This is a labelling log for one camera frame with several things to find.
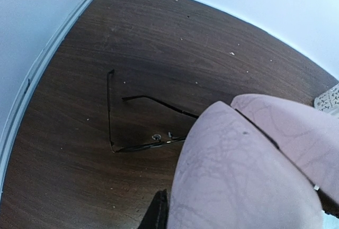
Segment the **pink glasses case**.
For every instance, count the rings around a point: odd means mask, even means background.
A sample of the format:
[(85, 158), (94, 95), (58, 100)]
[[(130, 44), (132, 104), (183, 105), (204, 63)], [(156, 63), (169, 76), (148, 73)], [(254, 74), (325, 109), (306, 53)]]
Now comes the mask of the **pink glasses case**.
[(182, 147), (168, 228), (322, 228), (338, 202), (338, 119), (269, 95), (218, 101)]

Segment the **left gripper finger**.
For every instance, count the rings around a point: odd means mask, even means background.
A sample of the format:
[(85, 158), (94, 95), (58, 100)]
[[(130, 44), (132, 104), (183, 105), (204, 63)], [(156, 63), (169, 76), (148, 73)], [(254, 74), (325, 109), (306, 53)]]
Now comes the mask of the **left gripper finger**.
[(165, 229), (168, 219), (167, 190), (160, 190), (154, 195), (140, 225), (139, 229)]

